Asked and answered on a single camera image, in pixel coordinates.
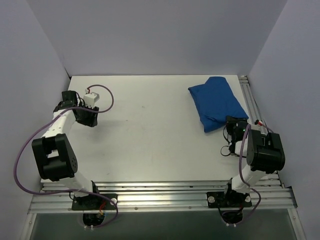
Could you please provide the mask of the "blue surgical drape cloth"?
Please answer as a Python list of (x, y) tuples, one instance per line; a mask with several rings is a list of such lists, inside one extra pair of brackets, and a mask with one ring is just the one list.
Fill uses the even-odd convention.
[(249, 118), (222, 76), (211, 76), (205, 83), (189, 87), (188, 91), (205, 133), (223, 127), (228, 116), (245, 120)]

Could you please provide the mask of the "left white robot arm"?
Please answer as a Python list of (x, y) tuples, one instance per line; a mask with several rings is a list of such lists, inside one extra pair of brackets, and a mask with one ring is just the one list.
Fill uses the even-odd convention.
[(78, 171), (77, 157), (68, 134), (74, 123), (91, 128), (98, 124), (96, 112), (99, 107), (95, 103), (100, 96), (95, 92), (87, 92), (83, 98), (78, 99), (78, 93), (73, 90), (61, 94), (62, 101), (53, 110), (55, 122), (50, 124), (41, 138), (31, 143), (36, 165), (43, 180), (58, 182), (70, 190), (76, 190), (75, 197), (83, 198), (83, 204), (95, 210), (101, 203), (98, 188)]

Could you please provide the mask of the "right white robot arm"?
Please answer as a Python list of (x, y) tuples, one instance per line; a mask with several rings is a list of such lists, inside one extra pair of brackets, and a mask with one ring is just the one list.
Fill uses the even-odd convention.
[(261, 178), (281, 171), (285, 165), (280, 135), (261, 121), (257, 120), (255, 124), (266, 128), (267, 134), (253, 129), (245, 118), (226, 117), (226, 130), (231, 136), (229, 150), (232, 155), (239, 157), (239, 173), (229, 180), (222, 193), (223, 203), (230, 207), (244, 200)]

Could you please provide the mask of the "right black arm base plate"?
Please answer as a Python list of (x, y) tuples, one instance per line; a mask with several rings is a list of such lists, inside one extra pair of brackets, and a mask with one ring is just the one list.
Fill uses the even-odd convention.
[(224, 193), (223, 191), (209, 191), (206, 193), (207, 206), (210, 209), (217, 208), (249, 208), (252, 201), (249, 194)]

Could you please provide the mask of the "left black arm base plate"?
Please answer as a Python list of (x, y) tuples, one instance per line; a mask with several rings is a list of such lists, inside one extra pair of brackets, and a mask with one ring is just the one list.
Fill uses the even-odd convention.
[(72, 200), (73, 211), (89, 211), (89, 210), (115, 210), (116, 207), (108, 200), (94, 196), (87, 195), (84, 197), (74, 197), (69, 194), (69, 198)]

